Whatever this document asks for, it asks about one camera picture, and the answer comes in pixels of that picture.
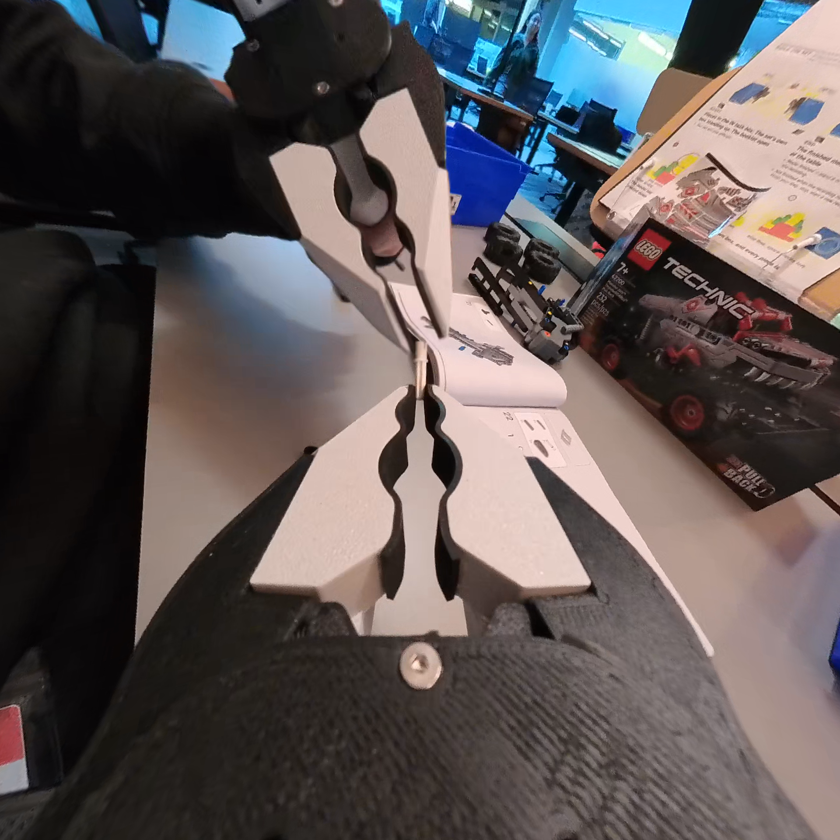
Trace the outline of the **grey desk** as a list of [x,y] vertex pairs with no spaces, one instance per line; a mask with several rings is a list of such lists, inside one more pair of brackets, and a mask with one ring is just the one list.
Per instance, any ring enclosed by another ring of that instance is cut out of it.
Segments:
[[[302,450],[410,379],[405,355],[271,238],[158,248],[136,633],[186,566]],[[805,490],[751,511],[585,353],[563,409],[635,540],[715,652],[763,761],[820,838],[838,838],[838,514]]]

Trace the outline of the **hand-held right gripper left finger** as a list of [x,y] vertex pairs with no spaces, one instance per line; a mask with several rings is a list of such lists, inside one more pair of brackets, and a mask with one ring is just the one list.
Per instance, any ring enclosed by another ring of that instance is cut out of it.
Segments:
[[416,392],[397,388],[318,448],[250,584],[341,604],[350,615],[395,598],[405,535],[396,482],[408,467]]

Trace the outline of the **black pillar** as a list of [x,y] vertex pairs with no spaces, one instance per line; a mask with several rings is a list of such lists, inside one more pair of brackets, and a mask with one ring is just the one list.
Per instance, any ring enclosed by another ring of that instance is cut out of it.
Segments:
[[669,69],[715,78],[725,73],[762,1],[692,1]]

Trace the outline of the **black toy set box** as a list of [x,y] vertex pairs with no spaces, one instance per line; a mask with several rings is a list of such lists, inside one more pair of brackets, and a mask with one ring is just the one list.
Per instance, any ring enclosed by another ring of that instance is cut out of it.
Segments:
[[833,325],[646,211],[573,304],[583,351],[751,509],[838,478]]

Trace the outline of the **toy building instruction booklet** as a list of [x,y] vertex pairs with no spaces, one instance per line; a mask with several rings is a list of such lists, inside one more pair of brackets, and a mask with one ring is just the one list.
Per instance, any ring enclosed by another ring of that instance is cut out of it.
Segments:
[[429,383],[441,386],[525,456],[544,463],[619,531],[675,597],[713,656],[711,642],[563,414],[568,393],[561,375],[519,345],[479,297],[454,294],[449,334],[440,339],[418,290],[401,283],[391,289],[408,328],[427,342]]

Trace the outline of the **clear bag of toy parts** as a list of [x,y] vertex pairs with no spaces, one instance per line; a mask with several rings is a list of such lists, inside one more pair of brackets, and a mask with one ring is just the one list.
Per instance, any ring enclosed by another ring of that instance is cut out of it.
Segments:
[[754,185],[713,154],[688,153],[651,174],[647,215],[695,245],[706,245],[770,190]]

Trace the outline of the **grey toy chassis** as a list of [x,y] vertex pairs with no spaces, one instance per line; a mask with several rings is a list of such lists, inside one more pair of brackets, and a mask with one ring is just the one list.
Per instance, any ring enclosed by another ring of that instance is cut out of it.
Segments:
[[562,362],[579,345],[582,322],[564,299],[545,297],[519,263],[493,272],[478,257],[468,281],[488,308],[519,332],[522,345],[546,364]]

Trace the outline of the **plain cardboard stand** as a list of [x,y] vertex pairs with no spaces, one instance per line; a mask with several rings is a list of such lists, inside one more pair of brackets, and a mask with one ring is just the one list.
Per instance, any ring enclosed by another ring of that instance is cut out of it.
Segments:
[[652,138],[663,131],[667,135],[674,133],[689,118],[679,115],[697,96],[701,96],[701,102],[707,101],[710,89],[719,89],[718,82],[718,79],[668,67],[654,82],[637,120],[637,134]]

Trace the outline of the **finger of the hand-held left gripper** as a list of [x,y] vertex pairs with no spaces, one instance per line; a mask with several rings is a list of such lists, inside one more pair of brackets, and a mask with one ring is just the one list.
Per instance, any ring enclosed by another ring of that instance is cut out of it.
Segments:
[[383,265],[335,197],[337,168],[324,147],[293,143],[269,163],[301,232],[301,246],[364,318],[395,346],[413,354],[415,339],[400,314],[390,280],[412,279],[404,244]]
[[360,139],[393,183],[395,219],[409,234],[415,285],[437,335],[446,338],[453,296],[448,174],[435,159],[410,91],[379,99]]

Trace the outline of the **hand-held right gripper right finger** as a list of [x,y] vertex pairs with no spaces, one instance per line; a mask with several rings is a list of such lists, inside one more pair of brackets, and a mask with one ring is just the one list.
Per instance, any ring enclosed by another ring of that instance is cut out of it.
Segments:
[[447,600],[466,618],[499,606],[591,586],[530,459],[436,385],[423,398],[434,440],[432,469],[443,485],[434,557]]

